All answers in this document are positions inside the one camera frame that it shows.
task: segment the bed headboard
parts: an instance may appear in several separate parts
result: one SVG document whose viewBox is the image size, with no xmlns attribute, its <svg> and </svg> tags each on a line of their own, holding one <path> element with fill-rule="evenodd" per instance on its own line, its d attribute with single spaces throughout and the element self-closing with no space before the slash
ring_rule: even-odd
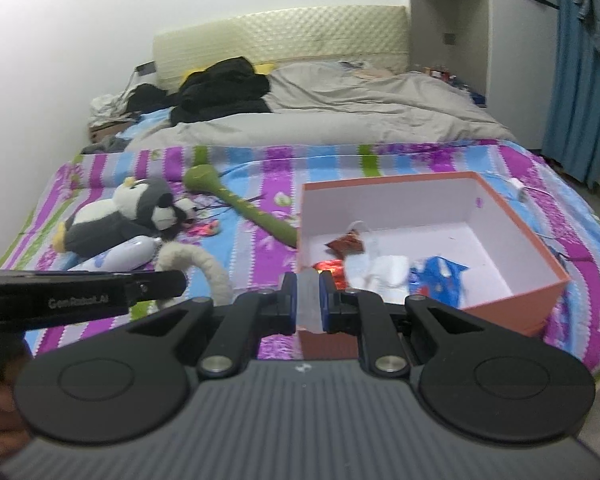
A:
<svg viewBox="0 0 600 480">
<path fill-rule="evenodd" d="M 157 34 L 154 60 L 160 85 L 175 91 L 186 70 L 237 56 L 253 64 L 367 59 L 403 72 L 408 66 L 408 45 L 405 7 L 301 7 Z"/>
</svg>

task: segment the black round pad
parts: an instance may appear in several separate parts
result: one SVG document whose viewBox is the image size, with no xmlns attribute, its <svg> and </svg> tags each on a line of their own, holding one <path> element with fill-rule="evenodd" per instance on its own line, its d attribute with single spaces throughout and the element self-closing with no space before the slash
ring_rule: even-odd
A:
<svg viewBox="0 0 600 480">
<path fill-rule="evenodd" d="M 60 374 L 60 388 L 78 400 L 107 400 L 123 395 L 134 382 L 133 369 L 113 359 L 92 359 L 69 365 Z"/>
<path fill-rule="evenodd" d="M 584 365 L 517 334 L 468 333 L 425 365 L 419 391 L 442 421 L 499 443 L 532 444 L 573 433 L 595 396 Z"/>
<path fill-rule="evenodd" d="M 189 393 L 185 371 L 159 338 L 137 337 L 137 344 L 85 340 L 33 359 L 18 377 L 14 396 L 34 433 L 107 445 L 169 420 Z"/>
</svg>

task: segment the blue plastic wrapper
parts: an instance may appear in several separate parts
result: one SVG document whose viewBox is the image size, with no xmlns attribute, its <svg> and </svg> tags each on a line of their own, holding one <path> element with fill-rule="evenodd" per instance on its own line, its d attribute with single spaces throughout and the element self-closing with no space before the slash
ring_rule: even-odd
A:
<svg viewBox="0 0 600 480">
<path fill-rule="evenodd" d="M 422 294 L 453 308 L 460 306 L 460 273 L 468 267 L 432 256 L 409 270 L 409 294 Z"/>
</svg>

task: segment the white cloth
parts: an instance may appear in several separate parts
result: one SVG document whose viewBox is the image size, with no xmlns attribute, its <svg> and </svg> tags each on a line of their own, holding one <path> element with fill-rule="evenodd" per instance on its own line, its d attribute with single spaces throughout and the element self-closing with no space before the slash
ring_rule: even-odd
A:
<svg viewBox="0 0 600 480">
<path fill-rule="evenodd" d="M 93 99 L 89 117 L 90 128 L 102 126 L 126 115 L 126 102 L 136 86 L 138 85 L 129 86 L 125 91 L 115 95 L 105 94 Z"/>
<path fill-rule="evenodd" d="M 368 253 L 348 254 L 344 275 L 352 288 L 376 293 L 385 303 L 403 304 L 409 295 L 409 259 L 388 254 L 371 259 Z"/>
</svg>

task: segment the penguin plush toy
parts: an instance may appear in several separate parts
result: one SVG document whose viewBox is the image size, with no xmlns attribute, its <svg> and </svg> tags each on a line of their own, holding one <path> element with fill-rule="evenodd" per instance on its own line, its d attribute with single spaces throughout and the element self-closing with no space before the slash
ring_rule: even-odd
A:
<svg viewBox="0 0 600 480">
<path fill-rule="evenodd" d="M 126 178 L 112 198 L 80 208 L 58 226 L 53 248 L 91 258 L 139 235 L 173 240 L 182 224 L 193 220 L 193 202 L 174 202 L 166 180 Z"/>
</svg>

